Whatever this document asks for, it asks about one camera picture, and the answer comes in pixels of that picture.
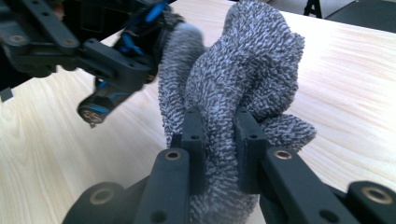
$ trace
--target knit fabric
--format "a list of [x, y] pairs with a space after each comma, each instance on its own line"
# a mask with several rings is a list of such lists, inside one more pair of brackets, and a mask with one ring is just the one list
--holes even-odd
[[298, 89], [303, 49], [304, 39], [290, 31], [276, 9], [251, 0], [230, 8], [222, 36], [208, 49], [201, 32], [187, 23], [170, 35], [159, 74], [167, 143], [182, 132], [186, 109], [198, 107], [204, 126], [208, 188], [191, 196], [191, 223], [246, 223], [257, 204], [257, 195], [237, 186], [237, 107], [253, 114], [275, 146], [297, 151], [314, 138], [312, 125], [282, 114]]

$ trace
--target wood grain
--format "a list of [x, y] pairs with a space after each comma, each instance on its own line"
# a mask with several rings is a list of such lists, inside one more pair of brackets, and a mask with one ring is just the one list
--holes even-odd
[[[173, 7], [210, 46], [231, 4], [179, 0]], [[318, 129], [300, 155], [336, 188], [365, 179], [396, 190], [396, 35], [283, 15], [305, 37], [300, 89], [288, 113]], [[81, 70], [59, 69], [20, 85], [0, 104], [0, 223], [61, 223], [90, 186], [112, 181], [128, 187], [149, 174], [165, 147], [157, 83], [94, 129], [76, 112], [92, 84]], [[262, 223], [259, 209], [248, 223]]]

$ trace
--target robotic hand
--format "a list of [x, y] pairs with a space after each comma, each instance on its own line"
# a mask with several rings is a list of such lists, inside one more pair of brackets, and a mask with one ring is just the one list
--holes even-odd
[[[156, 77], [165, 41], [182, 19], [168, 6], [174, 1], [69, 0], [64, 5], [81, 9], [75, 15], [80, 18], [77, 29], [78, 21], [67, 16], [77, 9], [66, 11], [64, 22], [69, 22], [69, 29], [50, 8], [59, 2], [0, 0], [0, 43], [12, 65], [31, 77], [47, 77], [56, 72], [57, 65], [69, 71], [82, 68], [95, 76], [93, 94], [78, 106], [80, 116], [94, 127]], [[86, 39], [118, 31], [104, 29], [104, 10], [117, 11], [125, 18], [119, 27], [124, 28], [120, 39], [112, 48], [95, 38]], [[82, 30], [79, 38], [74, 35], [77, 30]]]

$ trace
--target metal screw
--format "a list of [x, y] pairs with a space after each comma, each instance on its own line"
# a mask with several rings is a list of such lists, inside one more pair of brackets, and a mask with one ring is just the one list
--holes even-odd
[[84, 118], [86, 119], [89, 119], [93, 123], [102, 122], [100, 116], [97, 113], [92, 112], [90, 110], [84, 110], [82, 116], [84, 116]]
[[90, 198], [93, 205], [101, 205], [110, 202], [114, 198], [114, 189], [102, 188], [97, 189]]
[[274, 152], [274, 155], [280, 158], [281, 160], [290, 160], [292, 158], [291, 154], [284, 150], [278, 150]]
[[170, 151], [165, 154], [165, 158], [169, 161], [177, 161], [181, 158], [181, 154], [178, 151]]
[[392, 197], [384, 190], [375, 187], [364, 187], [361, 192], [373, 202], [382, 204], [393, 203]]

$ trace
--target wooden table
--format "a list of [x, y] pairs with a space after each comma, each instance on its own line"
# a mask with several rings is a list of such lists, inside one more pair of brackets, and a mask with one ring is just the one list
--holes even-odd
[[[231, 4], [179, 0], [173, 7], [210, 46]], [[318, 129], [300, 155], [338, 189], [365, 179], [396, 190], [396, 35], [283, 15], [306, 42], [288, 113]], [[76, 112], [92, 91], [83, 71], [59, 70], [13, 91], [0, 104], [0, 223], [60, 223], [85, 189], [102, 181], [131, 186], [165, 147], [157, 83], [94, 129]], [[261, 221], [256, 209], [249, 223]]]

